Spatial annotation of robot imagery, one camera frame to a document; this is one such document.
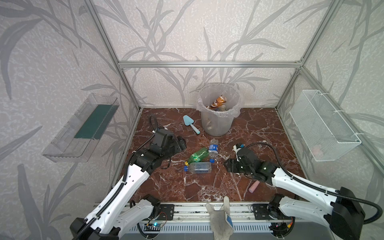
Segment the Pepsi bottle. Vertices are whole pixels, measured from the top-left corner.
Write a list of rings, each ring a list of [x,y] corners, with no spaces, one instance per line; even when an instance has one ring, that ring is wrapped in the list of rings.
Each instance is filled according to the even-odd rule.
[[[212,139],[209,145],[209,155],[211,159],[216,160],[219,154],[219,141]]]

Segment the green Sprite bottle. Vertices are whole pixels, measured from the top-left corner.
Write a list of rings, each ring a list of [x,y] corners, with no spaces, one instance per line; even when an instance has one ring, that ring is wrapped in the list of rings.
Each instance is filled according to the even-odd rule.
[[[197,152],[193,153],[187,161],[185,161],[185,165],[189,166],[192,163],[201,162],[202,160],[209,157],[209,151],[207,148],[201,148]]]

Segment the clear water bottle blue cap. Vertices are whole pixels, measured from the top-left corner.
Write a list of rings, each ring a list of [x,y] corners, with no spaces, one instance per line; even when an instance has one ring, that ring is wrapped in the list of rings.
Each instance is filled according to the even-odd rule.
[[[212,172],[211,162],[197,162],[184,166],[184,171],[193,174],[208,174]]]

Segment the brown Nescafe bottle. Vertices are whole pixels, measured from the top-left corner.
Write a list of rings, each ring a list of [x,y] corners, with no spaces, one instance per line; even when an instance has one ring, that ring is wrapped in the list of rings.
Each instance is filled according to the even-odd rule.
[[[225,96],[221,95],[216,100],[213,101],[213,103],[209,106],[211,110],[217,109],[220,106],[224,105],[227,102],[227,99]]]

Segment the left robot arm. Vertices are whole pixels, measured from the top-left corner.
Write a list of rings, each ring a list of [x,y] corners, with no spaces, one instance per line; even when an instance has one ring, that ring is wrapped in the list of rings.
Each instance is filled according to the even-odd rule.
[[[118,240],[140,221],[156,216],[160,201],[152,196],[123,209],[134,193],[162,165],[187,148],[186,140],[164,127],[156,129],[146,142],[149,148],[135,150],[125,173],[103,201],[85,218],[76,218],[70,230],[75,240]]]

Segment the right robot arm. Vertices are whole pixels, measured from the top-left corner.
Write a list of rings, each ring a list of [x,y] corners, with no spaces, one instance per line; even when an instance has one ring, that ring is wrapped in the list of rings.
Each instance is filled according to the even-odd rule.
[[[282,164],[276,148],[269,145],[277,163],[260,160],[249,146],[237,144],[235,158],[224,165],[229,173],[281,188],[299,197],[298,200],[276,194],[269,203],[270,215],[305,219],[325,227],[343,240],[358,240],[363,225],[377,221],[383,215],[378,204],[356,198],[347,188],[339,190],[315,184],[292,174]]]

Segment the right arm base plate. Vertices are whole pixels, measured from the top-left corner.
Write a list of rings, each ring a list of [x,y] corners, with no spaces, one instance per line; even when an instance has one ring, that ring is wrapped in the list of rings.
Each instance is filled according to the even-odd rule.
[[[252,204],[251,211],[254,214],[255,220],[265,220],[265,221],[283,221],[290,220],[290,217],[287,217],[281,213],[271,214],[268,209],[268,204]]]

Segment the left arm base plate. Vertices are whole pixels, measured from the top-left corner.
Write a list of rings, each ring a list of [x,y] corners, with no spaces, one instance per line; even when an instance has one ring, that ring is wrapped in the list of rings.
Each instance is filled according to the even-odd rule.
[[[147,220],[160,220],[160,221],[168,221],[173,220],[175,205],[174,204],[165,204],[162,203],[159,199],[156,199],[152,195],[147,195],[144,197],[144,200],[149,201],[153,210]]]

